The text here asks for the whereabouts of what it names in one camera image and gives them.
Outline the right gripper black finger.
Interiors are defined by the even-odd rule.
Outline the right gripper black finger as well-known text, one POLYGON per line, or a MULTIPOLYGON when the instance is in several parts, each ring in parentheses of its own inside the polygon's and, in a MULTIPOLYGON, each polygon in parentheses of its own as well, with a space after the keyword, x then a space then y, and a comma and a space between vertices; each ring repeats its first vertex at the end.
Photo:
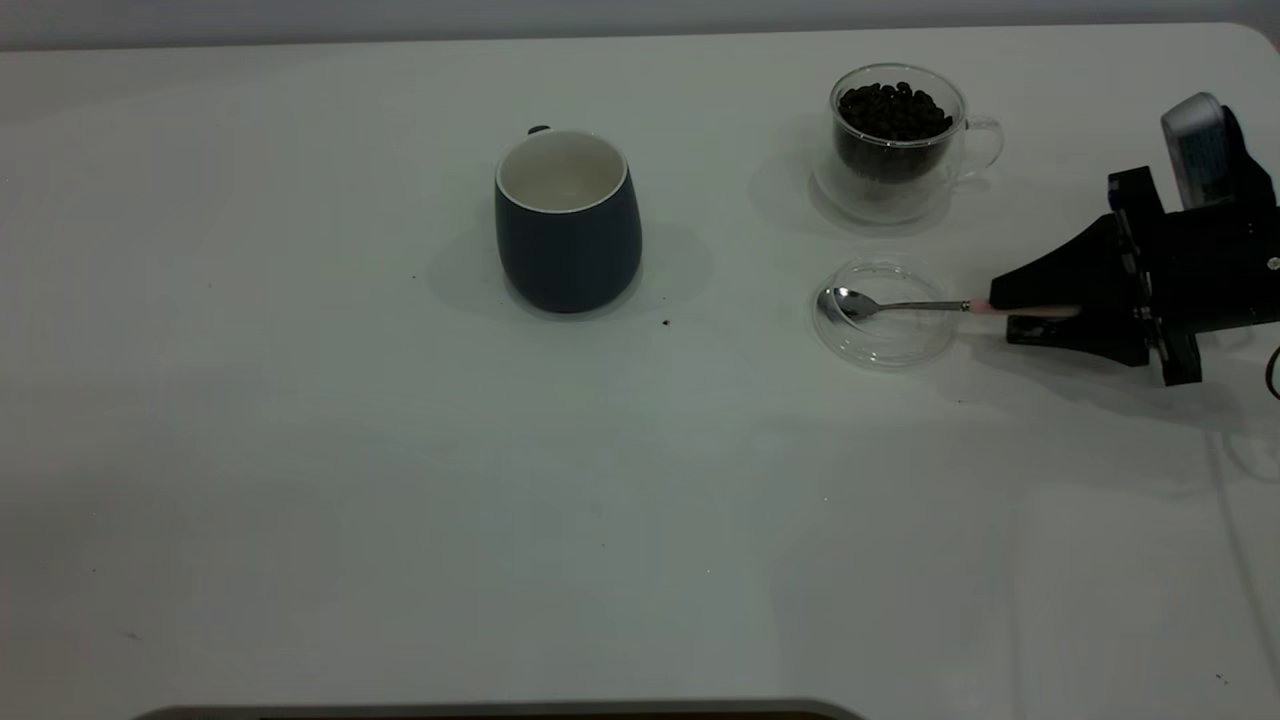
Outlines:
POLYGON ((1132 306, 1132 282, 1123 265, 1117 222, 1103 215, 1042 258, 991 281, 997 309, 1132 306))
POLYGON ((1103 357, 1124 366, 1149 365, 1147 333, 1140 322, 1120 316, 1010 316, 1007 342, 1103 357))

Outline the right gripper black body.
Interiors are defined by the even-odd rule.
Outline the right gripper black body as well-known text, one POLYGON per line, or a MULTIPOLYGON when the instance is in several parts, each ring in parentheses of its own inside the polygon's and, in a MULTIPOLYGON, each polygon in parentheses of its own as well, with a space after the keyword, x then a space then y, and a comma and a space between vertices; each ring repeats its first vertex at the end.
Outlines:
POLYGON ((1108 178, 1133 315, 1167 387, 1203 378, 1198 337, 1277 322, 1277 202, 1166 211, 1149 169, 1108 178))

